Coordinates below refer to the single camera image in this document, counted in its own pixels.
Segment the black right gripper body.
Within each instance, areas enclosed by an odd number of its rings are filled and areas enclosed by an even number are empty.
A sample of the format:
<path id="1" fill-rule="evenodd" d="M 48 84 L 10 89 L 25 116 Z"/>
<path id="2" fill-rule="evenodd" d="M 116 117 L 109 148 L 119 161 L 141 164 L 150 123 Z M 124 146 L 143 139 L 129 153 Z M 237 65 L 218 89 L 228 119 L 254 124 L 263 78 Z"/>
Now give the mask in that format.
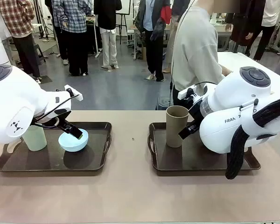
<path id="1" fill-rule="evenodd" d="M 200 111 L 200 104 L 201 102 L 196 102 L 193 106 L 189 109 L 189 114 L 193 118 L 193 121 L 190 122 L 189 126 L 194 128 L 199 128 L 204 116 Z"/>

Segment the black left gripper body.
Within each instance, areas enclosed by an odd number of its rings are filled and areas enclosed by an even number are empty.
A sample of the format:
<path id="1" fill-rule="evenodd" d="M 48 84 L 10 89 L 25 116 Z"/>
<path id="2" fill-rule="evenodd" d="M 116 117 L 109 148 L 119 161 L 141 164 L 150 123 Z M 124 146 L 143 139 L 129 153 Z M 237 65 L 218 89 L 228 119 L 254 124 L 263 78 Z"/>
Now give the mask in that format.
<path id="1" fill-rule="evenodd" d="M 46 118 L 45 121 L 36 121 L 34 118 L 34 126 L 42 127 L 42 128 L 57 128 L 59 126 L 62 126 L 66 120 L 66 118 L 69 116 L 71 111 L 65 112 L 63 114 L 57 115 L 54 118 Z"/>

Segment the brown tall cup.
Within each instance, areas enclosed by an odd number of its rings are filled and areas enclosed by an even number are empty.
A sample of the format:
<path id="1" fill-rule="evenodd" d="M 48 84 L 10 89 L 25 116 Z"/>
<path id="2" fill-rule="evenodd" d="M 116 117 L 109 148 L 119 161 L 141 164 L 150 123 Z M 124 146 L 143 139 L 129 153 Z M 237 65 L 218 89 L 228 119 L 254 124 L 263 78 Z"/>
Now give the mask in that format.
<path id="1" fill-rule="evenodd" d="M 187 125 L 189 112 L 187 108 L 173 105 L 166 109 L 166 143 L 169 147 L 178 148 L 182 145 L 179 132 Z"/>

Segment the light blue bowl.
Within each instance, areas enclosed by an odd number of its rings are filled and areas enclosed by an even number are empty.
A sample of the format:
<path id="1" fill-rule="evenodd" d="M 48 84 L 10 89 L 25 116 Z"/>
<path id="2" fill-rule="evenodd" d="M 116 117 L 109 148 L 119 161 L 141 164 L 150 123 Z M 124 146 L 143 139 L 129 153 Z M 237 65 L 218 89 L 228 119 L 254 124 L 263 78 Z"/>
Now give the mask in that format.
<path id="1" fill-rule="evenodd" d="M 62 133 L 58 138 L 58 143 L 62 149 L 67 152 L 78 152 L 82 150 L 88 143 L 88 132 L 84 129 L 79 128 L 82 132 L 82 136 L 77 139 L 69 133 Z"/>

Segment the pale green tall cup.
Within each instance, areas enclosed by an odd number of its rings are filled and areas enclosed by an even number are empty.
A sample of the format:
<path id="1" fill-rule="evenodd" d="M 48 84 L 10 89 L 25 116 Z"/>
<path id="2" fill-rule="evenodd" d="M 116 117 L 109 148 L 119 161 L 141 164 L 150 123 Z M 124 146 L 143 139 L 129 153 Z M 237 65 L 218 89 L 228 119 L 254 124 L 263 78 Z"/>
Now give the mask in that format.
<path id="1" fill-rule="evenodd" d="M 39 151 L 46 147 L 47 141 L 42 127 L 30 126 L 22 136 L 30 151 Z"/>

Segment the white side table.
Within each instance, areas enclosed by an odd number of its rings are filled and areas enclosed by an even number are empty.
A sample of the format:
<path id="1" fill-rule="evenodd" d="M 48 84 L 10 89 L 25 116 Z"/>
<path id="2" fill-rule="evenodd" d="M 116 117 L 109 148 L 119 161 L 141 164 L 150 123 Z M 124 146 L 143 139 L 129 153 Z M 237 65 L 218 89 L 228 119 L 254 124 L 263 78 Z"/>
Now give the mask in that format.
<path id="1" fill-rule="evenodd" d="M 252 66 L 263 70 L 271 79 L 271 92 L 280 91 L 280 76 L 271 69 L 261 65 L 242 53 L 218 52 L 218 62 L 231 71 L 239 70 L 240 67 Z"/>

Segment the person in cream shirt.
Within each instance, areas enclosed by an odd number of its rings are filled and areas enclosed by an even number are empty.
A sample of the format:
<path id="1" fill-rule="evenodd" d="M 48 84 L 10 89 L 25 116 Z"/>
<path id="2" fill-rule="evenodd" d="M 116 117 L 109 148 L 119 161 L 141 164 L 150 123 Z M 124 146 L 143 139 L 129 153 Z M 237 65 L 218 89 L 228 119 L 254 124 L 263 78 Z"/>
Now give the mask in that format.
<path id="1" fill-rule="evenodd" d="M 214 0 L 194 0 L 180 18 L 173 49 L 173 103 L 186 107 L 178 93 L 200 82 L 219 83 L 225 76 L 218 63 L 218 34 L 210 23 Z"/>

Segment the black stool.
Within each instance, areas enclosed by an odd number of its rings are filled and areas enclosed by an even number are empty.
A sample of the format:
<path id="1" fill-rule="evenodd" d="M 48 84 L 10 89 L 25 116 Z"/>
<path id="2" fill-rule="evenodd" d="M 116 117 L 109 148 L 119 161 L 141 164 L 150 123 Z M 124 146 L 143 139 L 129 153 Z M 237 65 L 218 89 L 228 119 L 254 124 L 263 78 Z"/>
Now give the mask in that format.
<path id="1" fill-rule="evenodd" d="M 46 62 L 45 55 L 43 54 L 40 46 L 36 43 L 34 43 L 34 52 L 35 52 L 35 55 L 36 55 L 38 65 L 41 65 L 42 63 Z"/>

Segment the grey background desk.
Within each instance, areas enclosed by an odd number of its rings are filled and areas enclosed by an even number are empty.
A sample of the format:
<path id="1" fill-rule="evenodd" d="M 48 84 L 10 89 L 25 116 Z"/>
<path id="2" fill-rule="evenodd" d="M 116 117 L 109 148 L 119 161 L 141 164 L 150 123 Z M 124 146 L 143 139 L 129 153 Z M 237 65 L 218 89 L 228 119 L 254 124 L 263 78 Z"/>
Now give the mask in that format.
<path id="1" fill-rule="evenodd" d="M 216 28 L 218 34 L 218 52 L 224 52 L 228 49 L 232 28 L 225 30 L 225 19 L 211 19 L 211 24 Z"/>

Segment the person in long black coat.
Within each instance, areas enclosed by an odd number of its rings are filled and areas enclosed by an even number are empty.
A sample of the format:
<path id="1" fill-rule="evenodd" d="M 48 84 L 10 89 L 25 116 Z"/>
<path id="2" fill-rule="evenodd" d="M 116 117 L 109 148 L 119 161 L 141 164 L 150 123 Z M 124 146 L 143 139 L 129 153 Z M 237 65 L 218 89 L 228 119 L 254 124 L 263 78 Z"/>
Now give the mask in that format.
<path id="1" fill-rule="evenodd" d="M 238 0 L 237 13 L 228 13 L 226 24 L 232 24 L 230 40 L 247 47 L 256 28 L 261 26 L 266 0 Z"/>

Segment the red bag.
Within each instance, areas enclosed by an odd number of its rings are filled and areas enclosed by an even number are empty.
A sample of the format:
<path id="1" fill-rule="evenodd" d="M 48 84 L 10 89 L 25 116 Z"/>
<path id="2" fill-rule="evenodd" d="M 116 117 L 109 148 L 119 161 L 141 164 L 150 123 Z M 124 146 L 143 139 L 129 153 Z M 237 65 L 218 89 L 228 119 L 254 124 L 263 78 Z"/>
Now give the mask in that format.
<path id="1" fill-rule="evenodd" d="M 172 10 L 170 6 L 163 6 L 161 9 L 161 18 L 165 22 L 165 24 L 170 24 L 171 21 Z"/>

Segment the white background desk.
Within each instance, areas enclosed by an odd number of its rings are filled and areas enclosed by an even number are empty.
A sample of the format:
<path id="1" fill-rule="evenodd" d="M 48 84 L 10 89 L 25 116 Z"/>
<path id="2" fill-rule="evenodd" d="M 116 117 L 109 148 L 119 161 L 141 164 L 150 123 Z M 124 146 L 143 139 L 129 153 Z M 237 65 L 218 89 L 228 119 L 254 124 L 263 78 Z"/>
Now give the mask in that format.
<path id="1" fill-rule="evenodd" d="M 140 33 L 140 31 L 136 28 L 135 25 L 131 25 L 127 30 L 127 35 L 130 41 L 128 45 L 133 48 L 133 60 L 142 60 L 141 46 L 142 44 L 145 45 L 144 33 Z"/>

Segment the black easel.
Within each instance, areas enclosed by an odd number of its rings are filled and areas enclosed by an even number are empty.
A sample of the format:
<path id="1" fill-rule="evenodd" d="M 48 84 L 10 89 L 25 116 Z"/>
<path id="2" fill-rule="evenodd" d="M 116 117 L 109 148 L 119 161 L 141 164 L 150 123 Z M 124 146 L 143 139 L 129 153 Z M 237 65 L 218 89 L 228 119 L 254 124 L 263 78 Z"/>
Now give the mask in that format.
<path id="1" fill-rule="evenodd" d="M 127 33 L 127 22 L 126 22 L 126 16 L 128 14 L 126 13 L 116 13 L 117 16 L 120 17 L 120 23 L 116 23 L 116 27 L 119 29 L 119 43 L 122 43 L 122 29 L 125 28 Z"/>

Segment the person in red plaid shirt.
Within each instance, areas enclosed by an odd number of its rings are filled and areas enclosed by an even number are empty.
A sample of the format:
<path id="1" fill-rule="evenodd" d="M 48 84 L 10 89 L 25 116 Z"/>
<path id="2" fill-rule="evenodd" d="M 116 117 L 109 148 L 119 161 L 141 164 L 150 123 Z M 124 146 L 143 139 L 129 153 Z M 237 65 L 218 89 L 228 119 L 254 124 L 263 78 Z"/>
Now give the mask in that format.
<path id="1" fill-rule="evenodd" d="M 0 14 L 13 39 L 24 71 L 41 83 L 41 75 L 34 49 L 32 20 L 34 8 L 29 0 L 0 0 Z"/>

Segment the person in white shirt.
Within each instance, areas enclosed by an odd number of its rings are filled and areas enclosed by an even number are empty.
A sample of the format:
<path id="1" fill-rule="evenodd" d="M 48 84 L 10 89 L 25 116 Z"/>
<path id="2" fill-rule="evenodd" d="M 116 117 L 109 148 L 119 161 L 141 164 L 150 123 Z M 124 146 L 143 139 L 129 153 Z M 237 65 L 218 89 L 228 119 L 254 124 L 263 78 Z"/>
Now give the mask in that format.
<path id="1" fill-rule="evenodd" d="M 280 0 L 266 0 L 263 19 L 259 28 L 256 29 L 253 37 L 257 37 L 262 32 L 256 53 L 253 57 L 255 61 L 259 61 L 269 44 L 276 24 L 280 21 Z"/>

